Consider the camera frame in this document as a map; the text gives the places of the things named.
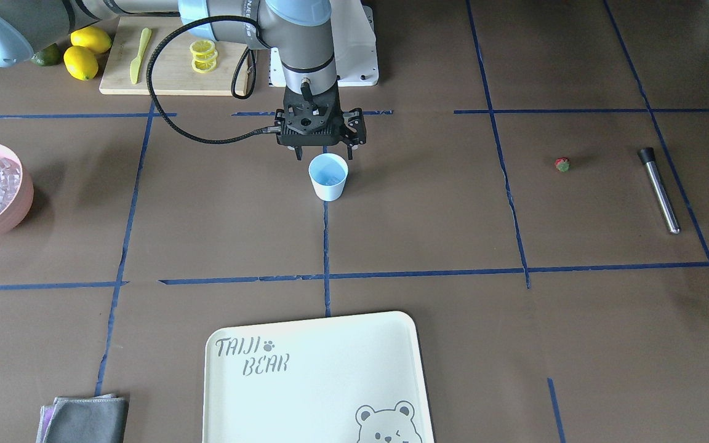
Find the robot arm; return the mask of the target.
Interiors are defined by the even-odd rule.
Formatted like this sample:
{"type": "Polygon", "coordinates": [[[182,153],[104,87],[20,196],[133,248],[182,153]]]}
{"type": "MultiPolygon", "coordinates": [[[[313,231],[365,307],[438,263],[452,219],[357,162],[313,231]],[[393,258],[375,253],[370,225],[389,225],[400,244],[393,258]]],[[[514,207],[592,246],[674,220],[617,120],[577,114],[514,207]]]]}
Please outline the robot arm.
{"type": "Polygon", "coordinates": [[[363,110],[344,111],[338,95],[337,43],[329,1],[0,1],[0,67],[30,59],[37,51],[93,23],[144,14],[175,14],[177,30],[158,43],[146,65],[146,86],[166,123],[174,122],[154,91],[154,65],[173,39],[192,33],[217,42],[242,43],[247,55],[276,49],[285,78],[283,106],[272,126],[247,137],[273,134],[303,157],[305,146],[344,143],[347,157],[366,143],[363,110]]]}

